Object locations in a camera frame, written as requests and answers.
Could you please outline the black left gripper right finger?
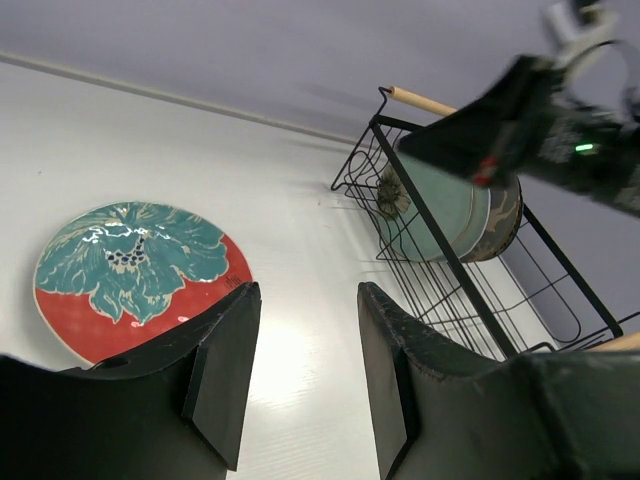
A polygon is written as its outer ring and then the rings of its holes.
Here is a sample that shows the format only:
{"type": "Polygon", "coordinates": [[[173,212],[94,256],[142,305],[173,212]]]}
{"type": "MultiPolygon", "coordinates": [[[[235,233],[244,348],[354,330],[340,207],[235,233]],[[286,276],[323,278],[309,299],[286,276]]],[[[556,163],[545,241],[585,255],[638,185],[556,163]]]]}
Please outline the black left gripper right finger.
{"type": "Polygon", "coordinates": [[[372,282],[358,318],[384,479],[635,479],[639,340],[479,355],[372,282]]]}

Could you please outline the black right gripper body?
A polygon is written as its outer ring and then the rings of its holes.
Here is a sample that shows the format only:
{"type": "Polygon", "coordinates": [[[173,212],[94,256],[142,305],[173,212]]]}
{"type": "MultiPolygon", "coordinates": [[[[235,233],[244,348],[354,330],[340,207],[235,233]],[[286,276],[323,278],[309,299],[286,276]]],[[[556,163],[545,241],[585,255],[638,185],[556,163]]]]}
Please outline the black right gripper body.
{"type": "Polygon", "coordinates": [[[630,128],[561,95],[561,72],[520,56],[481,97],[402,138],[397,151],[481,187],[516,174],[584,195],[630,189],[630,128]]]}

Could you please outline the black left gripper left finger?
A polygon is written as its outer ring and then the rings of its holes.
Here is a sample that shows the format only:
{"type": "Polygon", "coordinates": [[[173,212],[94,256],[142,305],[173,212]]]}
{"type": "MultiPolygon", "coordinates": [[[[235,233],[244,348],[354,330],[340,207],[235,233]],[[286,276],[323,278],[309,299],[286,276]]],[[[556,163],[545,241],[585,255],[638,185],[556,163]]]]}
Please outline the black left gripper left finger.
{"type": "Polygon", "coordinates": [[[246,283],[88,369],[1,359],[5,479],[223,479],[238,467],[261,314],[246,283]]]}

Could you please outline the light green flower plate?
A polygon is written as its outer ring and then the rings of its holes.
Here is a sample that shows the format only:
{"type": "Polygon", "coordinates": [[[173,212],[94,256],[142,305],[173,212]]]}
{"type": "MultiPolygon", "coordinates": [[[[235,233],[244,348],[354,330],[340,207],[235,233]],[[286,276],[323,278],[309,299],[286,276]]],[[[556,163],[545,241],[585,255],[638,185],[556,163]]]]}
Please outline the light green flower plate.
{"type": "MultiPolygon", "coordinates": [[[[470,253],[488,223],[490,191],[400,152],[396,156],[456,255],[470,253]]],[[[379,178],[376,213],[381,237],[395,252],[414,262],[445,259],[391,164],[379,178]]]]}

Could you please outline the red and teal floral plate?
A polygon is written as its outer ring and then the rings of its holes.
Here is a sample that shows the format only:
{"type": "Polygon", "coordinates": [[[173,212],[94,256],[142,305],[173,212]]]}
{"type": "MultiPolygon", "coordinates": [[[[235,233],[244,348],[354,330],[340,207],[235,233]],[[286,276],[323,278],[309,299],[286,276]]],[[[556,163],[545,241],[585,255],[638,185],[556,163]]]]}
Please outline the red and teal floral plate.
{"type": "Polygon", "coordinates": [[[50,239],[33,296],[59,341],[95,364],[189,321],[251,279],[241,250],[207,219],[126,201],[90,210],[50,239]]]}

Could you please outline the grey reindeer plate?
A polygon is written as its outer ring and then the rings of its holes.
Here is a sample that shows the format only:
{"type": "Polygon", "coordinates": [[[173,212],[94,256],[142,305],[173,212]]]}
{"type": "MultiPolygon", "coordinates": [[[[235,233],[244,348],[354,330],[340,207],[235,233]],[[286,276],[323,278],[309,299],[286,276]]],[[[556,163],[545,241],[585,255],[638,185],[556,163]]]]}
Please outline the grey reindeer plate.
{"type": "Polygon", "coordinates": [[[523,216],[520,180],[512,176],[505,189],[490,190],[490,208],[484,232],[474,248],[460,258],[462,263],[483,262],[501,255],[515,239],[523,216]]]}

